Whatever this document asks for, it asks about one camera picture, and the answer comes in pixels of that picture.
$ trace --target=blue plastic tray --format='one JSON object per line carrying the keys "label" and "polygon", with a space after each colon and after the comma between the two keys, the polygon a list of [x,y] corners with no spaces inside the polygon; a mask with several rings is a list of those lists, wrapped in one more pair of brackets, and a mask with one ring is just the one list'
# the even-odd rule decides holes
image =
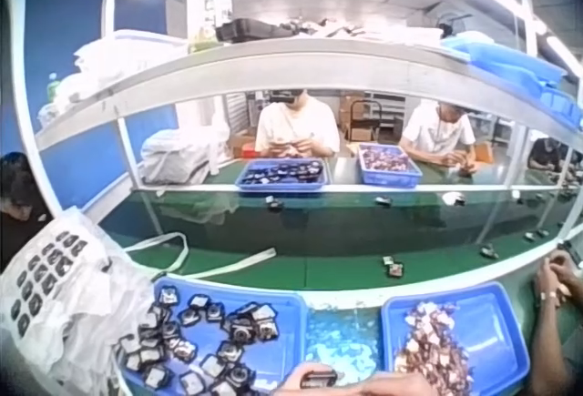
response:
{"label": "blue plastic tray", "polygon": [[[222,302],[227,313],[251,301],[270,303],[273,306],[278,313],[276,321],[280,329],[280,337],[277,340],[246,346],[242,357],[242,362],[257,372],[254,385],[256,389],[273,390],[297,364],[303,361],[308,308],[300,296],[292,293],[211,287],[194,282],[161,278],[154,287],[156,298],[164,285],[174,285],[179,290],[180,304],[172,307],[173,320],[177,318],[180,311],[187,308],[189,299],[195,294],[207,294],[212,300]],[[207,323],[205,320],[201,320],[191,328],[180,329],[182,337],[195,343],[199,348],[196,359],[190,364],[190,368],[195,371],[199,371],[199,363],[208,354],[215,353],[220,343],[228,338],[227,333],[220,329],[218,323]],[[166,365],[175,375],[170,386],[157,391],[156,394],[168,396],[184,394],[179,375],[189,371],[189,366],[176,359],[167,361]],[[121,369],[126,379],[143,387],[140,374],[125,370],[123,366]]]}
{"label": "blue plastic tray", "polygon": [[581,125],[581,108],[575,99],[569,94],[565,94],[554,88],[543,88],[541,96],[543,109],[564,125],[579,129]]}
{"label": "blue plastic tray", "polygon": [[469,365],[474,368],[472,394],[497,395],[527,376],[530,369],[527,346],[510,299],[497,282],[388,300],[381,309],[384,363],[388,371],[393,371],[394,355],[411,333],[404,318],[422,301],[459,307],[453,315],[453,336],[469,353]]}
{"label": "blue plastic tray", "polygon": [[378,185],[381,187],[394,188],[415,188],[423,173],[419,167],[409,158],[410,171],[377,171],[366,168],[364,165],[363,152],[361,147],[371,147],[374,149],[389,151],[396,155],[404,155],[403,150],[398,146],[384,146],[380,144],[361,143],[358,147],[358,159],[363,176],[363,183],[367,185]]}
{"label": "blue plastic tray", "polygon": [[473,63],[496,63],[519,66],[530,71],[538,80],[557,84],[567,72],[537,57],[498,44],[472,42],[464,38],[447,38],[442,46],[468,53]]}
{"label": "blue plastic tray", "polygon": [[538,82],[537,77],[525,68],[483,61],[475,61],[473,65],[510,82],[524,91],[529,97],[540,99],[543,94],[543,87]]}
{"label": "blue plastic tray", "polygon": [[[276,167],[281,164],[309,164],[313,161],[318,161],[322,164],[322,173],[317,182],[301,184],[295,178],[285,178],[282,179],[277,184],[242,184],[242,180],[247,175],[247,171],[251,168],[271,168]],[[324,185],[328,185],[328,168],[324,161],[317,157],[306,157],[306,158],[285,158],[285,159],[254,159],[250,161],[243,171],[239,174],[239,177],[235,181],[235,185],[248,192],[261,192],[261,193],[277,193],[277,192],[314,192],[319,191]]]}

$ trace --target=metal shelf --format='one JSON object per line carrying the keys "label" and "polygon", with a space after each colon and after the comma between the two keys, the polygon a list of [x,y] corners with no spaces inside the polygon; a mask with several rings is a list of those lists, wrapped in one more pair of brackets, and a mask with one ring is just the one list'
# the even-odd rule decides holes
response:
{"label": "metal shelf", "polygon": [[432,98],[540,130],[579,151],[583,137],[506,83],[439,51],[340,39],[277,39],[207,50],[123,79],[36,134],[40,150],[120,117],[194,98],[300,88]]}

